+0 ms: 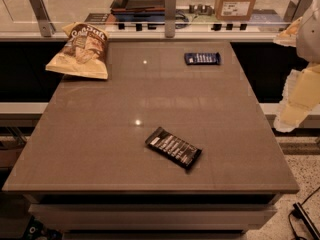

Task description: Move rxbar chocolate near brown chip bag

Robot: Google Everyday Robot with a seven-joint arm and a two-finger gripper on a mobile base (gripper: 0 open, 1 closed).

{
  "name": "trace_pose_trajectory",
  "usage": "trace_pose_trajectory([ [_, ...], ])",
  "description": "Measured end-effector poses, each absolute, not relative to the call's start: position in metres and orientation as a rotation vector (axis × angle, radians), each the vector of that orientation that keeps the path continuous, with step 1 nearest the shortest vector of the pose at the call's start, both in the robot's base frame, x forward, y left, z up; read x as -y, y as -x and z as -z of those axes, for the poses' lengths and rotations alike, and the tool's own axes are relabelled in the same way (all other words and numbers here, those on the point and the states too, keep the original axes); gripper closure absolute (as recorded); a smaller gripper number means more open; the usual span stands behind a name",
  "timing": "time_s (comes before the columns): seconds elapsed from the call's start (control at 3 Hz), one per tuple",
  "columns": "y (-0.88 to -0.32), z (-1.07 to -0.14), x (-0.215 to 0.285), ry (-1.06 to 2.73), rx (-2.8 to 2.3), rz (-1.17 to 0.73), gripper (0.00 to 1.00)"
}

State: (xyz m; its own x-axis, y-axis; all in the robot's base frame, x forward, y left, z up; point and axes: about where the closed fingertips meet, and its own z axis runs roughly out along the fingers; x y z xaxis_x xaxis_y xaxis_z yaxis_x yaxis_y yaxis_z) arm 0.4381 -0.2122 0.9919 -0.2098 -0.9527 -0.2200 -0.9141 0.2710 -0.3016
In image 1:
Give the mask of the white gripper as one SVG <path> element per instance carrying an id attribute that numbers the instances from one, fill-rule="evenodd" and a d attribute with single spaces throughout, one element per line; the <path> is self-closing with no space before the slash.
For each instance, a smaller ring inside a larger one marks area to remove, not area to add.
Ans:
<path id="1" fill-rule="evenodd" d="M 320 104 L 320 0 L 313 0 L 304 15 L 273 39 L 275 44 L 295 47 L 297 55 L 310 63 L 288 75 L 273 126 L 278 132 L 297 128 Z"/>

